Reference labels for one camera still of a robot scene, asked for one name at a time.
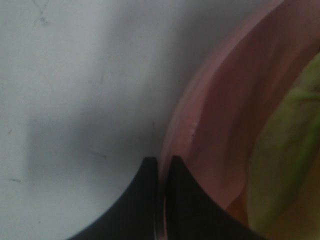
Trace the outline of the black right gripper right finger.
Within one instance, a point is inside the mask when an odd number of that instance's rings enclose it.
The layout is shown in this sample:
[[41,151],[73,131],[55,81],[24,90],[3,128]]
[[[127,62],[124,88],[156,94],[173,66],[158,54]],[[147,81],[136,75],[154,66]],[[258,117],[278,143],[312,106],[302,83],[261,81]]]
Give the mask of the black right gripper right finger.
[[261,240],[216,204],[179,156],[173,156],[165,190],[169,240]]

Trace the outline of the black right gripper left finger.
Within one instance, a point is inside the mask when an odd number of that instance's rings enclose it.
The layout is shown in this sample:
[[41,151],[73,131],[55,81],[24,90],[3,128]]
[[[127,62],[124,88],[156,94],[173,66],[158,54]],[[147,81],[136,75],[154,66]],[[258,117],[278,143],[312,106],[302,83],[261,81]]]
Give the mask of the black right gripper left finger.
[[153,240],[158,163],[145,157],[120,198],[72,240]]

